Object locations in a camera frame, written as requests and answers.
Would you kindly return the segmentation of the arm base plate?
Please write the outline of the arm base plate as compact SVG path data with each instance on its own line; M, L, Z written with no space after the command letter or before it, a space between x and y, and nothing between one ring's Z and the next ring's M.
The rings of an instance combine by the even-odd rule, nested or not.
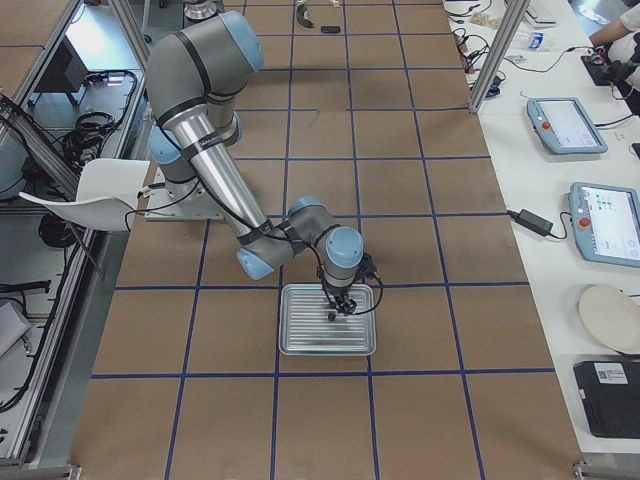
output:
M167 181L160 169L156 171L155 183L162 186L150 191L144 216L149 221L199 221L223 220L219 206L205 189L193 178L187 183L175 184Z

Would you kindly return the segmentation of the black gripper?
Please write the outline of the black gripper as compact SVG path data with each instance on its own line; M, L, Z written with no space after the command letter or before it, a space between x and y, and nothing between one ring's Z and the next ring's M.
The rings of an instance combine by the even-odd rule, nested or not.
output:
M327 318L333 322L337 318L337 311L343 311L344 315L353 315L356 312L357 304L349 297L350 287L335 287L326 280L321 281L322 291L329 302L329 313Z

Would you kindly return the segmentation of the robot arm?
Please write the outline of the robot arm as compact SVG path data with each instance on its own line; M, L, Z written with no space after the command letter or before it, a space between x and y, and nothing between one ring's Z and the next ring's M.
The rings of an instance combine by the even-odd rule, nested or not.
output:
M236 11L164 37L145 70L156 123L177 141L184 180L197 180L221 208L241 245L237 259L249 277L259 280L311 249L330 307L359 315L349 291L365 276L361 234L340 225L311 196L297 200L287 220L273 225L227 150L239 137L235 97L263 62L253 28Z

